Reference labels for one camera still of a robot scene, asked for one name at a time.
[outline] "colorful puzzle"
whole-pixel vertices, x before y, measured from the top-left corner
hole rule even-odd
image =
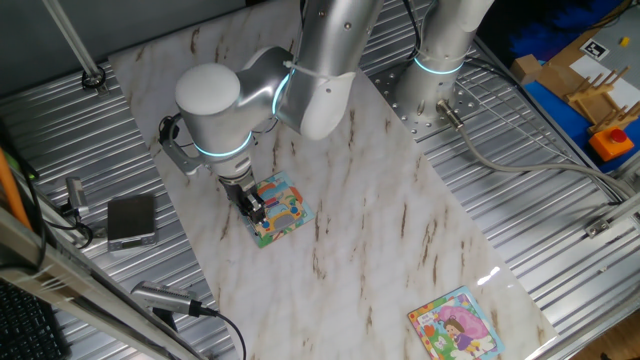
[[[408,316],[433,360],[488,360],[504,351],[496,330],[466,286]]]
[[[267,208],[267,220],[254,226],[243,219],[260,248],[282,238],[315,216],[284,171],[260,182],[258,195]]]

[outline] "orange handle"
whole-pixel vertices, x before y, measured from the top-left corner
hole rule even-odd
[[[27,213],[24,211],[22,199],[20,199],[20,193],[18,192],[18,187],[13,179],[9,163],[7,162],[7,158],[4,156],[4,152],[2,150],[0,150],[0,183],[2,183],[4,192],[7,194],[7,200],[9,201],[9,206],[11,207],[13,216],[15,216],[16,219],[18,219],[27,229],[33,231],[31,224],[29,223]]]

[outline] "white marble surface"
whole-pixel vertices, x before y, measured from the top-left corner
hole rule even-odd
[[[298,17],[297,1],[270,2],[110,58],[248,358],[428,359],[406,315],[462,285],[502,338],[500,358],[527,357],[556,332],[362,73],[328,138],[305,140],[284,125],[258,138],[256,177],[285,170],[316,212],[263,249],[211,173],[187,178],[161,151],[157,124],[177,112],[185,70],[214,60],[238,70],[262,46],[288,49]]]

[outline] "orange block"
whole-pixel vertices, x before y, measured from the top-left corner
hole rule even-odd
[[[589,139],[589,144],[604,161],[615,159],[633,148],[633,143],[629,140],[627,134],[617,126],[593,135]]]

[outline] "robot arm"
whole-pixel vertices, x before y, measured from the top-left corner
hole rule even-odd
[[[251,169],[251,130],[275,117],[319,140],[346,110],[358,61],[383,0],[309,0],[294,57],[278,47],[262,49],[234,73],[209,63],[185,72],[176,103],[198,149],[188,157],[171,141],[175,121],[161,136],[164,150],[187,174],[209,167],[240,212],[252,223],[265,218]]]
[[[438,116],[437,104],[453,96],[453,83],[475,30],[493,0],[440,0],[424,19],[419,55],[398,84],[397,95],[422,120]],[[298,55],[278,47],[256,53],[234,73],[219,64],[185,72],[176,103],[198,156],[172,141],[173,119],[160,141],[186,174],[210,168],[252,223],[265,219],[251,169],[252,129],[281,120],[311,140],[326,137],[347,107],[360,56],[383,0],[308,0]]]

